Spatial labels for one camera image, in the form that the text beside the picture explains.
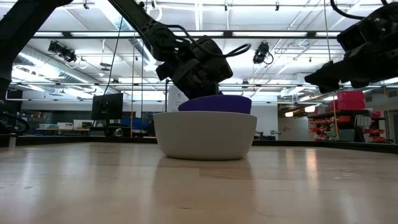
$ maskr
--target white bowl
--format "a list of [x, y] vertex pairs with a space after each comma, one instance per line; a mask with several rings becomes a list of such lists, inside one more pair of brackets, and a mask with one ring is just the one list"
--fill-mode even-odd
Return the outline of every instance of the white bowl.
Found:
[[194, 160], [241, 159], [250, 150], [257, 118], [249, 114], [179, 111], [154, 115], [160, 150]]

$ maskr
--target ceiling duct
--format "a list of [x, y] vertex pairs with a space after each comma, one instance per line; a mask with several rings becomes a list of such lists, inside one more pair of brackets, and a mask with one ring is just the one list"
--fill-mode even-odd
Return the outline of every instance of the ceiling duct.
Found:
[[[122, 19], [122, 16], [120, 15], [120, 13], [107, 0], [97, 0], [97, 1], [95, 1], [95, 5], [96, 5], [96, 7], [98, 7], [99, 10], [102, 11], [102, 13], [109, 19], [109, 21], [112, 22], [113, 26], [115, 26], [115, 28], [117, 30], [119, 30], [120, 21]], [[123, 19], [121, 30], [122, 31], [134, 31], [134, 29], [131, 27], [131, 25], [125, 19]], [[128, 41], [139, 52], [139, 54], [142, 56], [142, 58], [144, 59], [144, 62], [147, 65], [153, 65], [156, 63], [155, 58], [152, 56], [150, 51], [144, 46], [144, 43], [142, 42], [142, 40], [129, 39]]]
[[[66, 66], [63, 62], [59, 62], [49, 56], [46, 56], [40, 53], [37, 50], [34, 50], [30, 47], [24, 47], [19, 55], [16, 58], [19, 65], [29, 65], [32, 67], [40, 68], [43, 73], [51, 73], [48, 74], [50, 76], [63, 76], [65, 79], [63, 82], [72, 82], [72, 83], [97, 83], [98, 80], [85, 75], [84, 73], [79, 72], [76, 69], [72, 69]], [[109, 92], [118, 93], [114, 88], [109, 88]]]

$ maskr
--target purple cloth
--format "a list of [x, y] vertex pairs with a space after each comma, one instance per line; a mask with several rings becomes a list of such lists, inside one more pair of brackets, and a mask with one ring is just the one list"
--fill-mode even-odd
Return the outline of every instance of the purple cloth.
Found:
[[243, 96], [204, 96], [181, 104], [179, 111], [222, 111], [250, 114], [251, 100]]

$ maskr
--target computer monitor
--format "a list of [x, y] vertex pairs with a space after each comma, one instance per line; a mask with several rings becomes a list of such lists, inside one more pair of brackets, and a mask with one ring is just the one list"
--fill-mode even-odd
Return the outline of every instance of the computer monitor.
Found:
[[121, 119], [123, 116], [123, 93], [93, 97], [92, 120]]

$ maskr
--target ceiling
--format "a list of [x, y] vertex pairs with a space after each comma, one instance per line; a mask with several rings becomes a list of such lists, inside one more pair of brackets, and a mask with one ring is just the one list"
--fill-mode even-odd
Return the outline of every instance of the ceiling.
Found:
[[[10, 0], [0, 0], [0, 15], [4, 15], [13, 5]], [[83, 7], [82, 0], [75, 0], [70, 5], [55, 10], [40, 28], [40, 31], [117, 31], [114, 18], [116, 10], [111, 9], [106, 0], [88, 0], [89, 9]], [[157, 9], [149, 14], [164, 24], [178, 24], [186, 30], [326, 30], [323, 0], [279, 0], [280, 8], [275, 10], [275, 0], [156, 0]], [[382, 6], [380, 0], [339, 0], [340, 9], [350, 14], [367, 16]], [[344, 30], [357, 22], [340, 16], [332, 10], [326, 0], [326, 19], [328, 30]], [[107, 82], [109, 72], [102, 72], [100, 63], [111, 64], [116, 48], [116, 39], [57, 39], [36, 38], [29, 41], [28, 47], [49, 57], [53, 56], [47, 49], [50, 41], [57, 40], [88, 62], [86, 68], [74, 68], [97, 82]], [[242, 44], [252, 44], [245, 54], [230, 57], [228, 62], [233, 70], [233, 77], [223, 83], [239, 83], [249, 80], [250, 83], [266, 84], [302, 84], [303, 77], [320, 68], [331, 58], [341, 60], [344, 50], [335, 39], [214, 39], [226, 54]], [[271, 65], [254, 65], [254, 51], [262, 41], [268, 41], [274, 63]], [[53, 59], [62, 62], [58, 56]], [[158, 83], [157, 74], [152, 70], [142, 69], [147, 63], [141, 53], [127, 39], [120, 39], [112, 68], [112, 78], [123, 83]], [[114, 86], [117, 91], [131, 90], [131, 86]], [[147, 86], [146, 90], [162, 91], [162, 87]], [[242, 91], [241, 87], [223, 88], [229, 91]], [[251, 92], [278, 92], [277, 88], [248, 88]]]

